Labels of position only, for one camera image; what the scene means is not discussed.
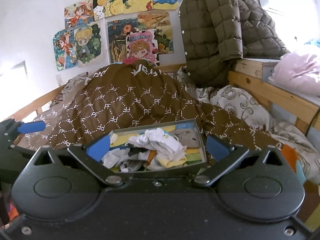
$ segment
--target window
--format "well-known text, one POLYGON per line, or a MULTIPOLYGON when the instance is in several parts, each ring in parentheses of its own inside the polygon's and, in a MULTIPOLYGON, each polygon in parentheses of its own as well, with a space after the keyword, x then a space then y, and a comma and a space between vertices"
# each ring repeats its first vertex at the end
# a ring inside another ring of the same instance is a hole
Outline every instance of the window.
POLYGON ((11 68, 0 67, 0 121, 29 103, 28 88, 24 61, 11 68))

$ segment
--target pf logo pattern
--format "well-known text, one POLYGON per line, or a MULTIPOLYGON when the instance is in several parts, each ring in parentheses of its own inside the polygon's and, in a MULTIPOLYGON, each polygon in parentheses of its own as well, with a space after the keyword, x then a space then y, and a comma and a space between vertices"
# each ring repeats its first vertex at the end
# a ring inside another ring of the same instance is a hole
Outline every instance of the pf logo pattern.
POLYGON ((64 105, 67 108, 62 104, 60 111, 55 109, 60 121, 47 134, 47 144, 55 149, 69 143, 87 144, 111 130, 186 119, 195 119, 204 133, 216 134, 230 144, 245 142, 255 149, 277 143, 261 131, 250 131, 243 120, 222 108, 199 104, 177 80, 144 60, 101 68, 64 105))

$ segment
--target bed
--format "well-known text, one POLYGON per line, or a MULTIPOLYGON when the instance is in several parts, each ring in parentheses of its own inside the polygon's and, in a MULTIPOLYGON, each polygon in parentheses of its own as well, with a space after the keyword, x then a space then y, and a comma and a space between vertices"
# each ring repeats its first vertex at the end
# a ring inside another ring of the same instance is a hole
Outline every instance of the bed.
MULTIPOLYGON (((175 64, 156 68, 161 70, 162 73, 178 73, 181 71, 181 68, 184 65, 185 64, 175 64)), ((307 100, 298 97, 297 95, 265 83, 259 78, 240 72, 230 71, 228 79, 233 88, 241 88, 247 91, 261 106, 266 109, 266 111, 271 110, 272 104, 277 104, 283 109, 297 116, 295 127, 298 128, 302 133, 306 131, 308 124, 311 122, 318 110, 317 105, 310 103, 307 100)), ((49 102, 53 102, 57 96, 60 95, 64 87, 65 86, 60 86, 55 90, 43 95, 8 118, 14 118, 16 121, 22 121, 33 112, 36 112, 37 115, 41 115, 43 112, 43 106, 49 102)), ((315 129, 320 130, 320 120, 318 118, 314 120, 312 126, 315 129)), ((23 135, 17 138, 15 144, 17 145, 22 138, 23 135)), ((307 181, 304 185, 307 192, 307 200, 304 202, 299 216, 302 221, 306 221, 310 228, 316 228, 320 225, 317 217, 315 217, 317 215, 317 210, 314 211, 320 203, 318 185, 309 181, 307 181)))

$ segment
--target metal screw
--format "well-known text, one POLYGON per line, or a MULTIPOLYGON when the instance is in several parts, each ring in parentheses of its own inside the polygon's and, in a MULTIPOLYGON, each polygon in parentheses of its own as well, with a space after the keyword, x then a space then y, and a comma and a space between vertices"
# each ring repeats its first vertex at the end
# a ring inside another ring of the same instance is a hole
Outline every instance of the metal screw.
POLYGON ((22 227, 21 233, 23 233, 25 236, 30 236, 32 234, 32 230, 30 227, 22 227))
POLYGON ((153 185, 155 185, 156 187, 161 187, 161 186, 162 186, 162 183, 159 182, 159 181, 154 181, 154 182, 153 182, 153 185))
POLYGON ((195 183, 206 184, 210 182, 210 178, 206 175, 198 175, 195 177, 195 183))
POLYGON ((292 228, 292 227, 287 227, 287 228, 284 230, 284 234, 285 234, 286 236, 293 236, 295 232, 296 232, 296 231, 295 231, 294 228, 292 228))
POLYGON ((106 178, 106 182, 111 185, 118 185, 122 182, 122 178, 120 176, 108 176, 106 178))

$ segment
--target olive puffer jacket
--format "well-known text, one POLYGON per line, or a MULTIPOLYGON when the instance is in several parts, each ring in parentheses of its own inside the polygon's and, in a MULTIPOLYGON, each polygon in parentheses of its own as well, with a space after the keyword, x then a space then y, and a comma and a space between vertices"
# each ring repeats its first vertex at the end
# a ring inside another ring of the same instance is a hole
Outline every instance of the olive puffer jacket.
POLYGON ((183 0, 180 23, 187 71, 198 87, 226 85, 234 59, 288 53, 274 21, 254 0, 183 0))

